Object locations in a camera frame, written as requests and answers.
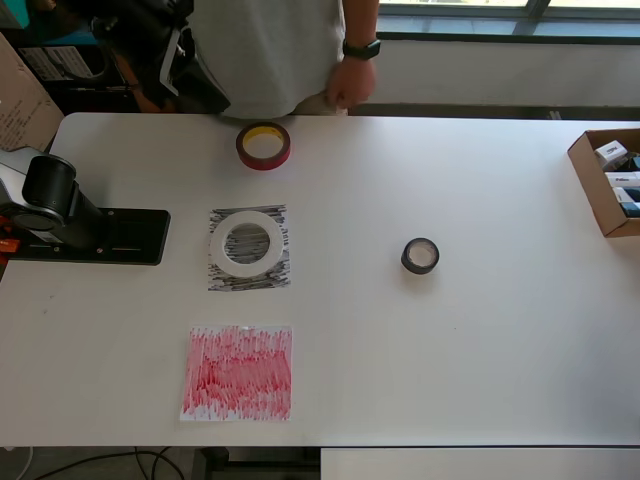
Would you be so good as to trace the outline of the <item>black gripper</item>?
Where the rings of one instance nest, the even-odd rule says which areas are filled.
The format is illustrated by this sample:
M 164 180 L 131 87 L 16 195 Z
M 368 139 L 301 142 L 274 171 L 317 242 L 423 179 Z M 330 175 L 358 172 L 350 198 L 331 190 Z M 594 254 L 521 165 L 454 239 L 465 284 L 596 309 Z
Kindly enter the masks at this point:
M 198 57 L 176 58 L 171 67 L 171 80 L 178 91 L 174 104 L 181 113 L 217 115 L 230 106 L 225 93 Z

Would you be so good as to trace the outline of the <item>person's left hand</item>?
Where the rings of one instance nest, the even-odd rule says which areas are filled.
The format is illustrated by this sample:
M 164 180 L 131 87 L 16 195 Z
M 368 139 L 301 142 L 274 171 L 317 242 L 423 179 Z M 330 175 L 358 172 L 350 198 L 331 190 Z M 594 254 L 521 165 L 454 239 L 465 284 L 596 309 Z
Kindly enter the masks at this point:
M 375 83 L 375 66 L 371 60 L 344 57 L 329 77 L 328 102 L 338 109 L 353 108 L 371 96 Z

